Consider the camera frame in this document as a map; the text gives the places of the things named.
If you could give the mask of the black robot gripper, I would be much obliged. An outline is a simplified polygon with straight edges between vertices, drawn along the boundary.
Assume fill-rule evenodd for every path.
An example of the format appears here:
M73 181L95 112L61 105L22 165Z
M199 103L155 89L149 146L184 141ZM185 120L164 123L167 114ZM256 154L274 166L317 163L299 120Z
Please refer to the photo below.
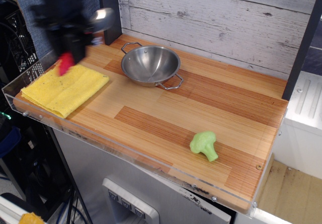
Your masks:
M53 48L67 48L75 64L85 58L86 46L81 37L75 35L85 29L91 18L84 15L82 0L43 0L41 5L32 5L31 10L36 25L45 30Z

